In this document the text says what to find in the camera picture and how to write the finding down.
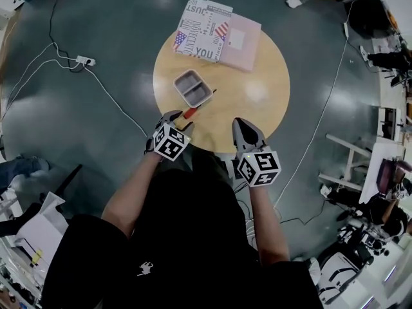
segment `white desk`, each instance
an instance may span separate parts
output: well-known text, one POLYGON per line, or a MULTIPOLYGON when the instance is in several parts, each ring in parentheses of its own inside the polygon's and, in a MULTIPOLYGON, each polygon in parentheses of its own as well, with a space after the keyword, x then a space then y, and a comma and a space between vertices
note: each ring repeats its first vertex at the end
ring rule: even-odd
POLYGON ((369 163, 368 173, 362 188, 359 203, 367 203, 372 196, 378 193, 376 184, 380 165, 383 159, 392 159, 398 155, 398 144, 375 143, 369 163))

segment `cardboard box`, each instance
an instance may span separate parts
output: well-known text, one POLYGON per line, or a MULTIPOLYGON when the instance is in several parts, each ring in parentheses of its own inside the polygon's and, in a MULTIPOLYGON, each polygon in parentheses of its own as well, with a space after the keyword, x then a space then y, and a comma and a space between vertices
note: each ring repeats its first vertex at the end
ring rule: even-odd
POLYGON ((232 14, 219 63, 242 71, 252 71, 258 50, 261 25, 232 14))
POLYGON ((209 0, 189 0, 173 49, 211 62, 220 60, 233 8, 209 0))

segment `table top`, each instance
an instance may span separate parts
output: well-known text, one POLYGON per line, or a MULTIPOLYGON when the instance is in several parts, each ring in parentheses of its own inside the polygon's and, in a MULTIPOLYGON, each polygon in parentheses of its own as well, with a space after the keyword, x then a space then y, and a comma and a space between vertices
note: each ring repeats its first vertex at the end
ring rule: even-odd
POLYGON ((380 165, 383 159, 392 159, 398 156, 398 144, 396 143, 375 143, 372 150, 372 157, 369 163, 368 173, 360 194, 359 203, 367 203, 372 196, 378 193, 376 184, 380 165))
POLYGON ((266 138, 279 126, 289 103, 290 81, 286 62, 268 35, 261 32, 253 72, 244 72, 219 63, 173 52, 173 33, 162 46, 154 66, 154 96, 161 113, 188 105, 174 88, 175 78, 188 69, 199 73, 217 91, 188 120, 194 122, 191 143, 217 153, 234 153, 232 121, 242 117, 255 124, 266 138))

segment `white shoe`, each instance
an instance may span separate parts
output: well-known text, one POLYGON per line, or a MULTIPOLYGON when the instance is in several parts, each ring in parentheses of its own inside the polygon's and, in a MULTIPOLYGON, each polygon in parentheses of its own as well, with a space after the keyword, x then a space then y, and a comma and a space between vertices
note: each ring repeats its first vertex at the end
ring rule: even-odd
POLYGON ((363 48, 363 46, 359 46, 359 50, 360 50, 360 54, 362 55, 362 57, 363 57, 363 60, 365 61, 365 62, 368 62, 369 61, 369 59, 368 59, 368 53, 366 52, 366 50, 363 48))
POLYGON ((332 188, 328 188, 327 186, 325 186, 325 184, 322 186, 321 188, 321 195, 324 196, 325 198, 328 197, 328 195, 331 193, 332 188))
POLYGON ((301 0, 287 0, 286 3, 288 4, 288 6, 290 8, 296 8, 300 5, 302 5, 302 1, 301 0))

